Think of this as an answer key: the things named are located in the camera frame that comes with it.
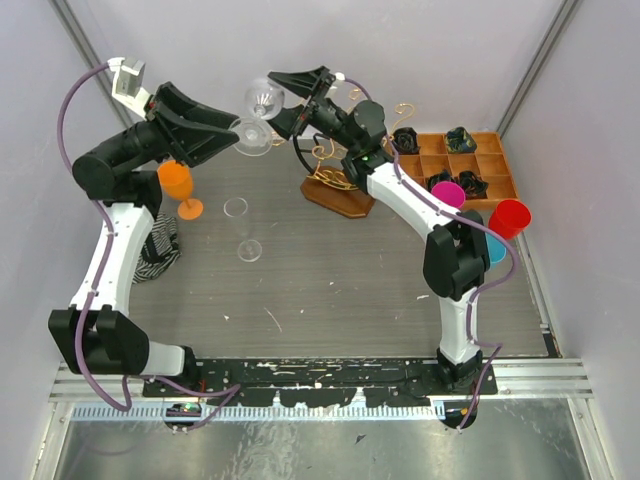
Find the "clear wine glass front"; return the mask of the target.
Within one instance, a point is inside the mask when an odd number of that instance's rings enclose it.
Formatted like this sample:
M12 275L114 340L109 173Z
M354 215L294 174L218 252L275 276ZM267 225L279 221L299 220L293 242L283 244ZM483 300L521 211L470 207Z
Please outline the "clear wine glass front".
M270 79L259 78L247 89L244 100L248 115L230 127L239 137L234 148L249 157L265 155L273 145L273 129L268 121L283 109L285 92Z

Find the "clear wine glass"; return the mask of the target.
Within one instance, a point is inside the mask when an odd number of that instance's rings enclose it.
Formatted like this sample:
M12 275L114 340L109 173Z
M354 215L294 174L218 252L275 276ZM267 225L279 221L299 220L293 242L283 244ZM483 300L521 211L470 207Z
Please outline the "clear wine glass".
M252 237L252 224L249 214L249 205L242 197L228 199L223 205L223 212L234 226L240 243L237 255L246 263L258 261L262 255L262 246Z
M234 148L249 157L265 155L273 145L273 129L268 121L283 109L285 92L270 79L259 78L247 89L244 100L248 115L230 127L239 137Z

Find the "orange wine glass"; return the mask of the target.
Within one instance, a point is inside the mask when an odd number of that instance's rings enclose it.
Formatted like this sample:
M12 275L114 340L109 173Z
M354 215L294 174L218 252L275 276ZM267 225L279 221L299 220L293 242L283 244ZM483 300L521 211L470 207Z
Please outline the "orange wine glass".
M194 182L190 169L175 160L168 160L157 169L160 186L173 200L179 201L177 213L183 220L195 220L204 211L203 203L192 196Z

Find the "gold wire wine glass rack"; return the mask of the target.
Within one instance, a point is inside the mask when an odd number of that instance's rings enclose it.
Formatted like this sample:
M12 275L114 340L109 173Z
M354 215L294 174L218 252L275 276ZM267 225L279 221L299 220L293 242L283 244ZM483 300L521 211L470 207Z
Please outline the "gold wire wine glass rack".
M347 140L330 139L309 127L289 141L308 170L305 197L347 218L362 218L373 203L372 176L384 166L396 166L398 155L391 151L379 103L365 98L344 111Z

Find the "striped black white cloth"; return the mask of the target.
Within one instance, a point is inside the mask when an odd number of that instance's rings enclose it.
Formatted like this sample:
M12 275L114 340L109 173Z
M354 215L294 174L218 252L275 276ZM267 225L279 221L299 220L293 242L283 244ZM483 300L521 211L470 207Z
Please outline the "striped black white cloth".
M145 239L134 271L133 284L157 279L181 256L175 217L160 212Z

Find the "pink wine glass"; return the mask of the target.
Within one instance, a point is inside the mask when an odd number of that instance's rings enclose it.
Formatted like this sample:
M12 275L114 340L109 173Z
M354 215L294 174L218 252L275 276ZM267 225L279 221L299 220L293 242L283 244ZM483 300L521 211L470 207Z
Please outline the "pink wine glass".
M466 201L466 193L461 186L451 181L435 184L430 193L443 203L460 209Z

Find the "wooden compartment tray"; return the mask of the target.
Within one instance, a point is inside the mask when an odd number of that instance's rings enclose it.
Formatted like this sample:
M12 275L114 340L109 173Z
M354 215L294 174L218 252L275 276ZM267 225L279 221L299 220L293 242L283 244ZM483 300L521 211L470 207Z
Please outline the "wooden compartment tray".
M428 180L446 170L455 179L465 171L488 184L486 191L468 197L463 210L493 210L505 199L520 199L500 137L495 132L472 132L477 144L473 153L449 153L444 133L418 133L415 154L400 154L401 168L417 183L426 187Z

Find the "red wine glass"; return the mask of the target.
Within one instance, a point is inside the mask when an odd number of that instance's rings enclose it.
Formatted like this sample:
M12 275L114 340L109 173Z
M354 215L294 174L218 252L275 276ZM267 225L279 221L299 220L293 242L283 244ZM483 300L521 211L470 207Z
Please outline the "red wine glass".
M489 228L505 240L518 236L532 221L529 208L517 199L504 199L489 219Z

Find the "blue wine glass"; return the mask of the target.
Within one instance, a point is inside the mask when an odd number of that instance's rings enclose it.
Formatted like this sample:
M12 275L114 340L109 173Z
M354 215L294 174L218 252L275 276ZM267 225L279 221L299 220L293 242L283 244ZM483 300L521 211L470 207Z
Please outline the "blue wine glass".
M486 234L485 237L486 237L486 244L487 244L487 250L489 254L490 265L491 266L498 265L505 259L507 255L507 248L495 236L491 234Z

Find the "clear wine glass back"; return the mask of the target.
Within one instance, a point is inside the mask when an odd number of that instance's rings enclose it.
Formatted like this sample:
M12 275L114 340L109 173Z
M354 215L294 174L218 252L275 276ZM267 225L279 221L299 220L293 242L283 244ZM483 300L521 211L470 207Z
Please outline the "clear wine glass back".
M262 255L262 246L252 237L252 224L249 214L249 205L242 197L228 199L223 205L223 212L234 226L240 243L237 255L246 263L258 261Z

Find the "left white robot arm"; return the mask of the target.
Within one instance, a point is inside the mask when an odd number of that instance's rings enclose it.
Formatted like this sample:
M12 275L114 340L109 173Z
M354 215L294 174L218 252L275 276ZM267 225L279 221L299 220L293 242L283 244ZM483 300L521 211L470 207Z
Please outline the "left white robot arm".
M238 116L201 104L172 83L153 93L142 85L145 65L115 57L81 76L65 96L57 120L62 160L98 210L102 227L91 263L69 306L54 310L49 332L69 369L85 378L105 402L99 375L164 383L178 396L193 396L201 373L191 348L150 340L129 318L129 297L139 255L162 202L158 174L149 162L173 159L192 168L238 143ZM93 76L113 74L111 97L139 121L76 160L67 154L64 121L71 100Z

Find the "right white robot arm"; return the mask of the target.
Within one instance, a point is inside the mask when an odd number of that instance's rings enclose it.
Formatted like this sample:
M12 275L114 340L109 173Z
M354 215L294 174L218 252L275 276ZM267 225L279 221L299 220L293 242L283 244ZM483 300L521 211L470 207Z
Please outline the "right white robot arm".
M321 66L297 73L272 71L267 77L304 101L282 108L270 119L271 127L284 139L312 127L344 147L341 165L347 180L390 207L422 238L423 276L440 305L440 385L452 394L470 385L480 387L490 362L483 356L486 344L477 337L477 303L491 287L485 281L490 269L486 238L491 232L481 215L447 205L404 172L390 145L379 103L365 98L345 111L330 98L330 89L345 76Z

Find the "dark fabric roll left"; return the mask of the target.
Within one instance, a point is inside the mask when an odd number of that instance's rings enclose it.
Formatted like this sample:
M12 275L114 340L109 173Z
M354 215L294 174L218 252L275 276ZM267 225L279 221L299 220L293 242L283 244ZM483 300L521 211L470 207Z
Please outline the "dark fabric roll left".
M420 151L417 132L412 127L396 129L392 135L392 143L400 155L417 155Z

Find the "dark fabric roll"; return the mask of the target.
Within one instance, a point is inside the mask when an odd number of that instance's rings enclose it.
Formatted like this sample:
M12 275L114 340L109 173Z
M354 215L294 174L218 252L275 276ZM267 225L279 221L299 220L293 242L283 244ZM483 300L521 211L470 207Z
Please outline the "dark fabric roll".
M457 177L457 183L464 191L467 200L485 198L489 187L488 182L471 170L461 171Z
M444 143L449 154L471 154L477 149L477 143L462 126L449 130L444 135Z
M432 192L433 188L442 182L456 183L457 180L455 179L454 176L451 175L451 173L448 170L443 169L440 173L429 177L429 179L426 182L427 190L429 192Z
M417 132L412 127L396 129L392 135L392 143L400 155L417 155L420 151Z

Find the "dark fabric roll middle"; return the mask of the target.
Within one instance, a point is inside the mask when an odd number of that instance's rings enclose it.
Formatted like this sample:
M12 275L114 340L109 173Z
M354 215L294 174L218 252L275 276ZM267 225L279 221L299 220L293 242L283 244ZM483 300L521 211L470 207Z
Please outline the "dark fabric roll middle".
M451 175L451 173L448 170L443 169L440 173L429 177L429 179L426 182L427 190L429 192L432 192L433 188L442 182L456 183L457 180L455 179L454 176Z

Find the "dark fabric roll back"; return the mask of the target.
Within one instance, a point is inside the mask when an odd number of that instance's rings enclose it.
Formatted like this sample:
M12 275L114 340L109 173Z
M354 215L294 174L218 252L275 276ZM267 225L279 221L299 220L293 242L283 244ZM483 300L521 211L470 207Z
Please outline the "dark fabric roll back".
M477 149L477 143L462 126L449 130L444 135L444 143L449 154L471 154Z

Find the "dark fabric roll right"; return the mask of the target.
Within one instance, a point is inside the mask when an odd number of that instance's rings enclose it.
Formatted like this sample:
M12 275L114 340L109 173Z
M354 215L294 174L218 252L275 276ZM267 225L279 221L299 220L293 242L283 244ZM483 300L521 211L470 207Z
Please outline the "dark fabric roll right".
M485 198L489 187L488 182L471 170L461 171L457 177L457 183L464 191L467 200Z

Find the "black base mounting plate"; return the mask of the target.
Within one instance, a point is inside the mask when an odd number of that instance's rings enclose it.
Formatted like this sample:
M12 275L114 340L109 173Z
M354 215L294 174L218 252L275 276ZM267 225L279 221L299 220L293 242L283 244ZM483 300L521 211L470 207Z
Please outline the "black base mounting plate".
M364 396L377 408L428 406L432 396L471 395L478 375L455 380L434 359L290 358L199 359L187 388L213 393L240 387L230 404L245 407L345 407Z

